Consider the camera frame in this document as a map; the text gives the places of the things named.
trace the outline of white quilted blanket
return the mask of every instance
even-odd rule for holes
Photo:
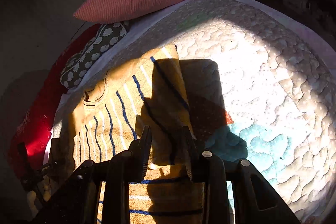
[[[169,43],[177,45],[181,60],[217,64],[182,68],[187,90],[225,107],[234,121],[229,130],[246,142],[247,158],[301,221],[315,216],[318,223],[335,188],[333,77],[294,32],[244,3],[190,0],[129,45],[121,41],[119,48],[106,53],[109,58],[99,73],[59,108],[54,135],[61,133],[63,117],[84,88],[109,68]],[[204,74],[219,77],[204,81]],[[239,144],[225,137],[227,130],[218,128],[207,146],[235,160],[226,151],[228,146],[239,149]]]

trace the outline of clothing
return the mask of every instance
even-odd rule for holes
[[[192,127],[174,45],[109,70],[93,90],[84,92],[69,116],[76,167],[86,159],[105,161],[128,149],[145,124],[153,138],[149,170],[142,183],[129,186],[131,222],[156,223],[160,218],[162,223],[201,223],[204,185],[189,181],[179,147],[179,130],[188,126],[192,132]]]

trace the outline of floor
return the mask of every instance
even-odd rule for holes
[[[29,218],[5,151],[53,63],[91,25],[72,16],[84,1],[0,0],[0,220],[1,210],[10,219]]]

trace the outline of mattress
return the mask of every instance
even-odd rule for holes
[[[206,146],[226,160],[246,154],[298,219],[319,223],[335,193],[334,52],[308,28],[249,1],[188,0],[151,15],[63,97],[53,136],[66,134],[68,113],[108,69],[172,43],[187,91],[225,108],[234,121],[217,128]],[[230,182],[228,193],[233,206]]]

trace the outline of metal screw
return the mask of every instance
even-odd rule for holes
[[[132,151],[130,150],[124,150],[121,152],[122,157],[130,157],[132,156]]]
[[[202,156],[205,158],[210,158],[212,156],[212,153],[210,151],[203,151]]]
[[[242,166],[248,167],[248,166],[250,166],[251,163],[248,160],[241,160],[240,164]]]
[[[93,165],[93,163],[94,163],[93,160],[86,160],[85,162],[83,162],[82,165],[83,165],[84,167],[90,167],[90,166]]]

